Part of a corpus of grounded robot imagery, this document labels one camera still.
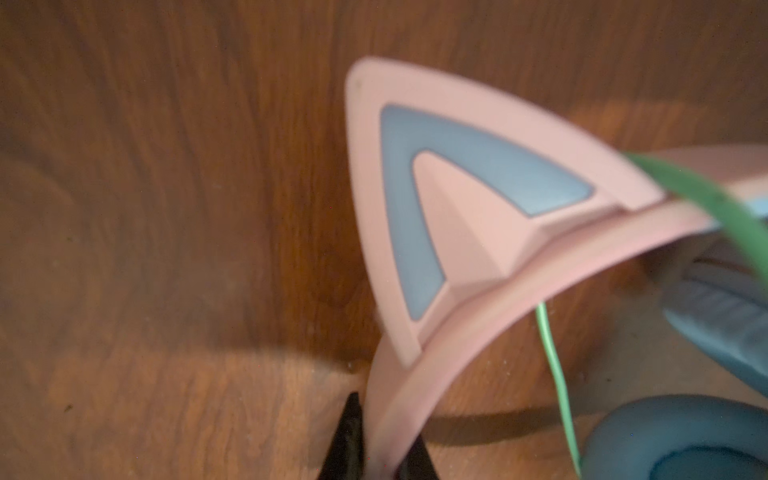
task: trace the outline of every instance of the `pink cat ear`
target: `pink cat ear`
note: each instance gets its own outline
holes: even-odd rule
[[[367,58],[346,82],[362,249],[401,364],[544,245],[664,193],[599,140],[473,81]]]

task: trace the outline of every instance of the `wooden surface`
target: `wooden surface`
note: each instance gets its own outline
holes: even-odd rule
[[[379,335],[355,59],[483,81],[620,148],[768,142],[767,5],[3,1],[0,478],[314,478]],[[647,270],[552,300],[569,379]],[[522,321],[427,425],[442,477],[573,478],[553,401]]]

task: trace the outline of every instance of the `gray ear pad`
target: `gray ear pad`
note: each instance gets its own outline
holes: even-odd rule
[[[768,397],[768,297],[730,245],[694,261],[663,307],[678,332]]]
[[[638,400],[590,434],[581,473],[583,480],[765,480],[768,412],[707,396]]]

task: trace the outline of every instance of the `green wire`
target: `green wire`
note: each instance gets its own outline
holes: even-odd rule
[[[554,389],[558,393],[560,418],[563,421],[565,439],[568,441],[568,450],[571,451],[571,460],[573,460],[576,475],[581,478],[581,455],[579,455],[578,452],[574,420],[573,416],[571,416],[571,403],[568,401],[568,386],[565,385],[565,375],[563,375],[563,369],[560,366],[558,351],[554,347],[552,331],[549,329],[547,304],[544,302],[541,302],[536,306],[536,323],[538,324],[539,335],[541,335],[541,344],[544,346],[544,351],[547,354],[547,361],[549,361],[549,369],[552,371]]]
[[[644,155],[626,155],[663,188],[695,203],[719,221],[725,234],[754,265],[763,285],[768,286],[768,229],[741,202],[733,199],[716,184],[690,170]],[[536,306],[536,323],[558,394],[558,406],[565,438],[568,441],[568,450],[571,452],[576,474],[580,478],[581,455],[576,441],[571,403],[568,400],[568,387],[565,384],[565,376],[558,359],[558,352],[554,347],[552,331],[549,328],[546,303],[539,303]]]

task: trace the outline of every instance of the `green strap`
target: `green strap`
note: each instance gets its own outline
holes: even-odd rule
[[[752,263],[763,285],[768,286],[768,229],[762,221],[756,219],[741,202],[732,198],[718,185],[688,169],[645,155],[626,154],[626,156],[663,188],[695,203],[719,221],[725,234]],[[580,478],[581,456],[571,415],[571,403],[568,400],[568,386],[565,383],[558,352],[554,347],[546,303],[542,302],[536,306],[536,323],[558,394],[560,417],[565,438],[568,441],[568,450],[571,451],[571,460]]]

